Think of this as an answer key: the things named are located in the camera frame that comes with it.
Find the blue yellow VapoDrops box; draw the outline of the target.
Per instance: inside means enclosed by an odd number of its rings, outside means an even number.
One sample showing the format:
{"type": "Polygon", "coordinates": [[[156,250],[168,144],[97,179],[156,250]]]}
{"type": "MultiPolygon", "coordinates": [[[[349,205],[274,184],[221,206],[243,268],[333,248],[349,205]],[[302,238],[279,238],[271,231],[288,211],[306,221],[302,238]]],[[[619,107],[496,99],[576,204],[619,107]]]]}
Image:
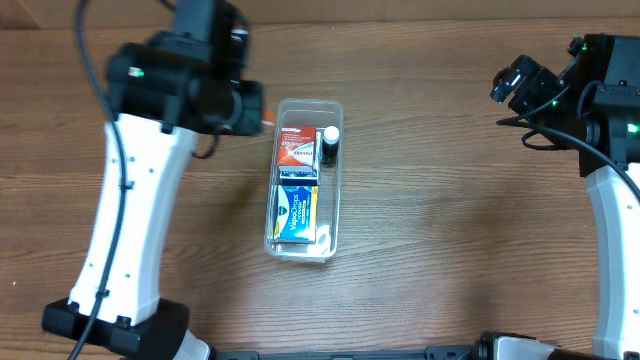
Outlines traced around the blue yellow VapoDrops box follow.
{"type": "Polygon", "coordinates": [[[318,186],[276,187],[274,240],[312,244],[316,241],[318,186]]]}

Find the white blue plaster box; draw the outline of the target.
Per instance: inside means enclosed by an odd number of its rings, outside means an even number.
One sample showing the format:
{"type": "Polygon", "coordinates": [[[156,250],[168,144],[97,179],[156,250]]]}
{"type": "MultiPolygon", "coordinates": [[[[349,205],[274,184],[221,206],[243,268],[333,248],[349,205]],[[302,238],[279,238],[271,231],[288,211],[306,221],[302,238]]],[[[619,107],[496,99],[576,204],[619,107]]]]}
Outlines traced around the white blue plaster box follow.
{"type": "Polygon", "coordinates": [[[317,186],[319,172],[315,169],[311,171],[280,170],[279,180],[283,186],[317,186]]]}

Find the dark bottle white cap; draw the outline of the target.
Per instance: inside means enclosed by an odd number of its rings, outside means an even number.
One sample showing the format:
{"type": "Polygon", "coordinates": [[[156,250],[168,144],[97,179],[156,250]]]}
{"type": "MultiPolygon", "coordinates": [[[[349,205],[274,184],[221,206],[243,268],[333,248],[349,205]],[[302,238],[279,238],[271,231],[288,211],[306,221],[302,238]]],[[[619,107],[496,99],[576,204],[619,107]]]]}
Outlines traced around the dark bottle white cap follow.
{"type": "Polygon", "coordinates": [[[335,126],[328,126],[322,135],[322,163],[326,167],[332,167],[338,155],[340,131],[335,126]]]}

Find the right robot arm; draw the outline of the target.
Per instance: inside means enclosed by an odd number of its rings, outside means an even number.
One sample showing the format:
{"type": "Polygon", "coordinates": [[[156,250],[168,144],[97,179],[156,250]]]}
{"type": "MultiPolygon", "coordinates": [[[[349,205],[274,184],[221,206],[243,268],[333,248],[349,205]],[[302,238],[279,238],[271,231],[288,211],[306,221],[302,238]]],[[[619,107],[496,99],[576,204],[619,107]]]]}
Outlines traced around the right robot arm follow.
{"type": "Polygon", "coordinates": [[[575,150],[597,230],[598,321],[594,359],[639,356],[639,40],[586,34],[567,48],[571,63],[554,74],[527,55],[496,74],[490,96],[525,129],[521,141],[575,150]]]}

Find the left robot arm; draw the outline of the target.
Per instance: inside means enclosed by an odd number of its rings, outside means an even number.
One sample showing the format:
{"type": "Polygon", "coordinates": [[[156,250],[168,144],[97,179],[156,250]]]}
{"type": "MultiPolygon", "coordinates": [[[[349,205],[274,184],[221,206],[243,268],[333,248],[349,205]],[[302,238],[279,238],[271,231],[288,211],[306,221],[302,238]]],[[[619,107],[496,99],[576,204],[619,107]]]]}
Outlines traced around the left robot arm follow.
{"type": "Polygon", "coordinates": [[[200,136],[253,136],[262,88],[241,72],[248,31],[208,37],[161,32],[110,60],[96,94],[107,122],[104,179],[92,238],[66,298],[48,304],[45,331],[125,359],[212,359],[189,328],[187,306],[160,294],[166,234],[182,175],[200,136]]]}

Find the red white small box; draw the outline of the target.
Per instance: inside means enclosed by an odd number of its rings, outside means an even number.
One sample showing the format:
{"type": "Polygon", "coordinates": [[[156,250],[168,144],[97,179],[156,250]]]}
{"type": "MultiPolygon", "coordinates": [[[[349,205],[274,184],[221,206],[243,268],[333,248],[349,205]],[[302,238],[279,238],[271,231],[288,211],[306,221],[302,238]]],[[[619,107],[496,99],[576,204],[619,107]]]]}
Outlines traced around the red white small box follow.
{"type": "Polygon", "coordinates": [[[283,127],[277,143],[276,164],[282,171],[309,172],[315,162],[316,129],[283,127]]]}

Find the orange bottle white cap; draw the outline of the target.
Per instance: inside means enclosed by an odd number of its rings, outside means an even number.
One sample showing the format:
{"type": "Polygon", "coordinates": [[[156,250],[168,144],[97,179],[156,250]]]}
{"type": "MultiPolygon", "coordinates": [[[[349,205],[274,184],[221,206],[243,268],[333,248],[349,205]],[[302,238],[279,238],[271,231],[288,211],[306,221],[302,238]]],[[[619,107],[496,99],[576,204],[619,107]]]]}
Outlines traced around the orange bottle white cap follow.
{"type": "Polygon", "coordinates": [[[263,111],[262,124],[265,126],[274,127],[276,123],[277,123],[276,114],[269,109],[265,109],[263,111]]]}

